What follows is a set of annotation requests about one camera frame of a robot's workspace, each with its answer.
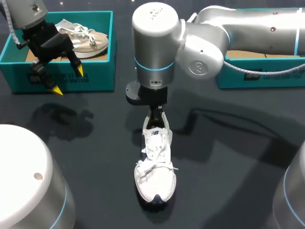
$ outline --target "cable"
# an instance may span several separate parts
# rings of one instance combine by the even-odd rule
[[[16,34],[15,34],[15,30],[13,28],[13,23],[11,21],[11,17],[10,17],[10,11],[9,11],[9,7],[8,5],[6,4],[6,0],[1,0],[1,3],[2,3],[2,6],[4,8],[4,11],[5,11],[5,15],[6,15],[6,20],[8,21],[8,25],[9,25],[9,29],[10,29],[10,34],[11,34],[11,37],[13,38],[14,42],[16,44],[20,44]]]
[[[224,64],[226,66],[228,66],[228,67],[230,67],[234,70],[237,70],[239,72],[242,72],[242,73],[259,74],[259,75],[284,75],[284,74],[292,73],[292,72],[298,71],[302,68],[305,68],[305,63],[304,63],[304,64],[301,64],[297,67],[294,67],[294,68],[291,68],[291,69],[288,69],[288,70],[284,70],[284,71],[279,71],[279,72],[257,72],[257,71],[250,71],[250,70],[235,67],[235,66],[231,65],[230,63],[228,63],[226,61],[224,62]]]

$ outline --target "white cylinder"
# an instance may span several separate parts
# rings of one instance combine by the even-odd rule
[[[0,125],[0,229],[72,229],[72,193],[45,143]]]
[[[294,157],[279,183],[273,213],[267,229],[304,229],[305,227],[305,144]]]

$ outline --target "robot end effector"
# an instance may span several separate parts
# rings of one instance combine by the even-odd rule
[[[48,11],[42,0],[1,0],[0,9],[8,21],[12,38],[18,49],[28,46],[37,57],[32,64],[32,70],[48,90],[62,94],[44,70],[47,63],[60,56],[68,57],[76,75],[83,77],[81,61],[73,51],[74,46],[69,36],[60,34],[54,23],[45,21]],[[25,42],[19,42],[14,30],[22,30]]]
[[[214,77],[230,43],[223,28],[179,20],[171,6],[158,2],[134,12],[132,32],[138,81],[127,85],[126,98],[152,110],[167,102],[176,62],[195,78]]]

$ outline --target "sneaker sole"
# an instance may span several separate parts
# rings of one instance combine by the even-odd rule
[[[94,52],[75,52],[76,57],[80,59],[88,59],[102,54],[108,47],[105,47],[101,50],[97,50]]]

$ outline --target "teal box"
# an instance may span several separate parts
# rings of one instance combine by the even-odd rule
[[[113,91],[115,82],[116,32],[112,11],[49,12],[46,21],[54,24],[62,19],[109,35],[107,60],[82,60],[84,77],[75,75],[69,61],[52,61],[45,66],[63,92]],[[16,31],[20,41],[22,32]],[[11,35],[0,56],[0,70],[13,93],[44,93],[47,90],[37,81],[31,62],[25,62],[29,48],[18,50]]]
[[[229,59],[226,61],[233,66],[258,72],[277,72],[288,70],[305,63],[305,57]],[[232,68],[223,66],[216,77],[220,89],[242,88],[270,88],[270,87],[304,87],[305,70],[284,75],[261,75],[241,73]]]

